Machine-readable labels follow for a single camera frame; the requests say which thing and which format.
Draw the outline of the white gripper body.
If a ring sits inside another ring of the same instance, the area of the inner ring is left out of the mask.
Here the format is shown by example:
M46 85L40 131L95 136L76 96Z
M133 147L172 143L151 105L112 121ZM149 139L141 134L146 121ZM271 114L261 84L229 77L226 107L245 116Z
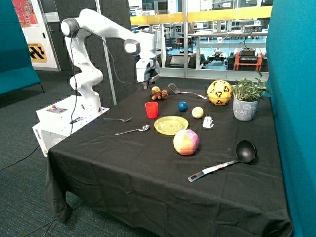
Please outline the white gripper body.
M154 77L155 81L159 78L159 63L155 58L140 59L136 63L137 82L147 82L149 78Z

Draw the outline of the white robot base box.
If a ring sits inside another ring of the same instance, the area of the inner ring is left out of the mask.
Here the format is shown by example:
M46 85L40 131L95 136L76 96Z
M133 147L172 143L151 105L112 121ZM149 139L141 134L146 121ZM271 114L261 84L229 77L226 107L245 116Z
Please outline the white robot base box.
M50 148L108 110L101 106L89 107L82 96L75 95L37 110L39 123L33 126L33 132L43 155L47 157Z

